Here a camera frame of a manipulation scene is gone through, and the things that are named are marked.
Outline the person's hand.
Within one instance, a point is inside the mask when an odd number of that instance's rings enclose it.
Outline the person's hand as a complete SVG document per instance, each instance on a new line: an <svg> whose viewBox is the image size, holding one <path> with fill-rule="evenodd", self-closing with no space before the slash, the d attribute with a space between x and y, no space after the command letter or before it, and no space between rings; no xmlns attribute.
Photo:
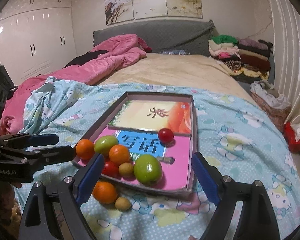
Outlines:
<svg viewBox="0 0 300 240"><path fill-rule="evenodd" d="M0 225L10 233L19 231L21 210L15 198L13 186L0 182Z"/></svg>

